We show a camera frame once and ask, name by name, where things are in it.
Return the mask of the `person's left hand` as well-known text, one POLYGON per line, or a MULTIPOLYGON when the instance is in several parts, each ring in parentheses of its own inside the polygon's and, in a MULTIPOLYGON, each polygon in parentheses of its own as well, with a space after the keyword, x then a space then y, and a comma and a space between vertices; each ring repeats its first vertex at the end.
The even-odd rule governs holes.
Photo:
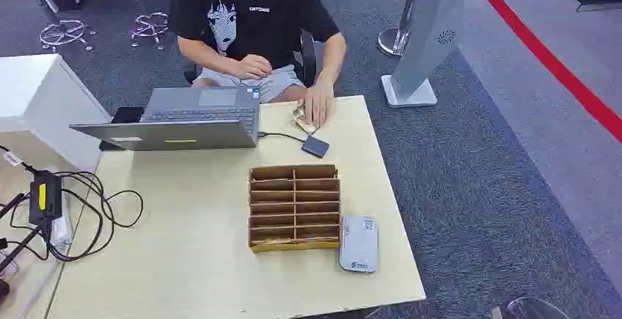
POLYGON ((334 104, 334 83, 318 79, 300 100, 306 122, 321 128, 331 116, 334 104))

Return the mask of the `person's right hand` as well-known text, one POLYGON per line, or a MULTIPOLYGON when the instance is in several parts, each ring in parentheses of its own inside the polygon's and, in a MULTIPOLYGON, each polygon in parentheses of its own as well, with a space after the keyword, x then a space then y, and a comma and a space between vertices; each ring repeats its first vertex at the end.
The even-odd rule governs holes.
POLYGON ((271 63, 263 56, 248 54, 235 62, 232 74, 239 79, 261 79, 271 75, 271 63))

